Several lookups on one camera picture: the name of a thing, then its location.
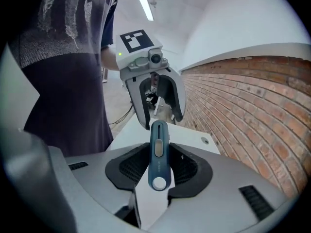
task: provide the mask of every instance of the white round button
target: white round button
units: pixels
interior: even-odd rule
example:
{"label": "white round button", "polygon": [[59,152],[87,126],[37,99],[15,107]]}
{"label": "white round button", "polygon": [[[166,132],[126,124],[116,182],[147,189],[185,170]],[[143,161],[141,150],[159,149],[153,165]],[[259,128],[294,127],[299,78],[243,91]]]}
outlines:
{"label": "white round button", "polygon": [[162,177],[156,177],[154,181],[152,181],[152,186],[154,187],[155,190],[161,191],[165,188],[166,181]]}

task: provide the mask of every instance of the camera lens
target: camera lens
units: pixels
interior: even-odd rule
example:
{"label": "camera lens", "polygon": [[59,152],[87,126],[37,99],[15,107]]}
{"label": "camera lens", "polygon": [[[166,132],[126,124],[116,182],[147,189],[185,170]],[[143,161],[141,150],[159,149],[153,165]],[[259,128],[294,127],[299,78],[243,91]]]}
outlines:
{"label": "camera lens", "polygon": [[151,57],[151,61],[155,64],[159,63],[161,61],[161,56],[158,55],[158,54],[154,54],[152,57]]}

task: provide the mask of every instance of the dark t-shirt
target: dark t-shirt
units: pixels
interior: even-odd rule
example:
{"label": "dark t-shirt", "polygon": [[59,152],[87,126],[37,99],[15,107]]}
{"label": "dark t-shirt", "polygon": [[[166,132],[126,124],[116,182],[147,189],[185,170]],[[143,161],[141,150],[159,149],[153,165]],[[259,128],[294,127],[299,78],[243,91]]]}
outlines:
{"label": "dark t-shirt", "polygon": [[41,0],[10,49],[40,94],[25,130],[65,156],[105,151],[100,50],[112,44],[113,0]]}

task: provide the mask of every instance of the blue handheld device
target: blue handheld device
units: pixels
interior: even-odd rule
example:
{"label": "blue handheld device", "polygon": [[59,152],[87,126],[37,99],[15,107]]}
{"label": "blue handheld device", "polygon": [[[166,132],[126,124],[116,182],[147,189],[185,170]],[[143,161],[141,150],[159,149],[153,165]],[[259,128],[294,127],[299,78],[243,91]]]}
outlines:
{"label": "blue handheld device", "polygon": [[155,121],[150,131],[150,160],[148,183],[155,191],[163,191],[171,184],[169,162],[169,127],[165,121]]}

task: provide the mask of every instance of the camera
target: camera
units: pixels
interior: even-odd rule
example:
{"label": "camera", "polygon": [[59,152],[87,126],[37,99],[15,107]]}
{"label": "camera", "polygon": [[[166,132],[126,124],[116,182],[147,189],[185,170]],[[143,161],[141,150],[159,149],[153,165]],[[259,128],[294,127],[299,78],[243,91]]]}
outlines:
{"label": "camera", "polygon": [[151,69],[160,68],[162,64],[161,49],[150,49],[148,52],[148,60]]}

